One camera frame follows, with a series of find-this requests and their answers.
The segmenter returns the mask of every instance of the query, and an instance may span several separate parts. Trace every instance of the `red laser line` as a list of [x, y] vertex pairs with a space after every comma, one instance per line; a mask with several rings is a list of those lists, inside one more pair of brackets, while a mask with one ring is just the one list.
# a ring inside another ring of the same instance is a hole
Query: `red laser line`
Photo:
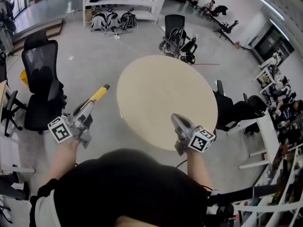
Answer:
[[219, 66], [220, 64], [194, 64], [196, 66], [203, 66], [203, 65], [216, 65], [216, 66]]

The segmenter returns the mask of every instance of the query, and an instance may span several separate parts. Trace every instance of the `table leg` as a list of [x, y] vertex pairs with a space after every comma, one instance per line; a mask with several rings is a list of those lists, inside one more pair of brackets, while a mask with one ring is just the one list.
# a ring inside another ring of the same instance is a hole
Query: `table leg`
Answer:
[[239, 169], [244, 169], [244, 168], [249, 168], [249, 167], [254, 167], [254, 166], [261, 166], [265, 164], [269, 164], [269, 160], [263, 160], [263, 161], [258, 161], [258, 162], [253, 162], [253, 163], [247, 163], [247, 164], [242, 164], [239, 166]]
[[269, 88], [271, 85], [273, 85], [274, 83], [271, 82], [269, 83], [265, 88], [263, 88], [259, 93], [261, 94], [263, 91], [265, 91], [267, 88]]
[[254, 124], [256, 122], [257, 122], [256, 119], [242, 120], [242, 121], [239, 122], [239, 124], [236, 127], [234, 127], [233, 129], [229, 130], [227, 132], [227, 135], [234, 134], [235, 132], [240, 131], [242, 129], [245, 129], [246, 127], [248, 127], [248, 126], [250, 126], [250, 125], [252, 125], [252, 124]]
[[261, 77], [264, 74], [265, 70], [262, 70], [253, 80], [251, 81], [255, 81], [257, 80], [257, 78]]
[[2, 171], [9, 171], [9, 172], [26, 172], [26, 173], [35, 173], [35, 169], [32, 168], [22, 168], [22, 167], [15, 167], [15, 166], [7, 166], [5, 164], [1, 165]]
[[264, 154], [264, 153], [266, 153], [266, 149], [263, 149], [263, 150], [260, 150], [260, 151], [251, 153], [251, 154], [250, 154], [250, 157], [257, 156], [257, 155], [261, 155], [261, 154]]

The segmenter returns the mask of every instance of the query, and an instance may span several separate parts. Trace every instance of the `black shirt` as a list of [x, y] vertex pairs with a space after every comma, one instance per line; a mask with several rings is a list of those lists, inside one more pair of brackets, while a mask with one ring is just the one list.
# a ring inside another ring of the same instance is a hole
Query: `black shirt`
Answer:
[[127, 149], [79, 164], [53, 188], [62, 227], [110, 227], [122, 215], [160, 227], [202, 226], [207, 208], [208, 192], [185, 173]]
[[278, 117], [278, 121], [286, 121], [290, 122], [295, 119], [297, 116], [297, 111], [294, 109], [295, 101], [292, 103], [288, 103], [288, 99], [283, 99], [283, 105], [280, 107], [281, 115]]

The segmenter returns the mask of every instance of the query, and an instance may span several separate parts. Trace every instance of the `desk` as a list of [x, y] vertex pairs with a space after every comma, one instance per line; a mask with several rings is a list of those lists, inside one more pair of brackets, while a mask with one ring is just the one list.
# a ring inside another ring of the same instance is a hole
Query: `desk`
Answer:
[[[7, 91], [7, 84], [6, 84], [6, 80], [5, 80], [5, 81], [3, 81], [3, 82], [0, 83], [0, 95], [1, 95], [1, 100], [0, 100], [0, 119], [1, 119], [3, 102], [4, 102], [4, 97], [5, 97], [6, 91]], [[31, 168], [14, 167], [14, 166], [7, 166], [5, 164], [2, 164], [1, 163], [1, 157], [0, 157], [0, 171], [27, 172], [27, 173], [34, 173], [35, 172], [35, 170], [31, 169]]]
[[275, 80], [273, 79], [273, 77], [271, 76], [268, 68], [264, 68], [252, 81], [255, 81], [257, 80], [257, 78], [263, 76], [263, 74], [267, 74], [269, 79], [270, 79], [270, 83], [265, 87], [263, 88], [259, 93], [261, 94], [263, 91], [265, 91], [267, 88], [269, 88], [271, 85], [275, 84]]
[[257, 119], [252, 119], [252, 120], [242, 120], [238, 124], [238, 126], [231, 129], [230, 131], [228, 131], [227, 134], [231, 135], [239, 130], [242, 130], [242, 129], [252, 125], [253, 123], [257, 123], [260, 128], [260, 132], [261, 132], [261, 135], [262, 135], [262, 138], [264, 141], [265, 149], [258, 151], [258, 152], [251, 153], [250, 157], [260, 155], [263, 153], [267, 153], [268, 160], [243, 164], [243, 165], [239, 166], [240, 169], [272, 163], [274, 161], [274, 159], [276, 157], [276, 153], [278, 152], [278, 149], [279, 149], [278, 137], [276, 135], [276, 130], [274, 128], [274, 125], [272, 123], [268, 110], [265, 111], [265, 116], [262, 118], [257, 118]]
[[175, 150], [173, 113], [214, 131], [218, 109], [207, 81], [194, 68], [168, 56], [140, 58], [122, 72], [117, 100], [127, 124], [148, 143]]

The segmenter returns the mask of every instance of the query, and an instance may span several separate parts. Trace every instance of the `black backpack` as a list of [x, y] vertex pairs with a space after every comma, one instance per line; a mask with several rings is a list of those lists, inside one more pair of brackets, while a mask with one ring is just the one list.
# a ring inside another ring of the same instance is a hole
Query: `black backpack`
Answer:
[[134, 9], [130, 9], [128, 12], [124, 13], [121, 17], [122, 29], [127, 30], [129, 28], [137, 27], [137, 17], [135, 14], [132, 14]]

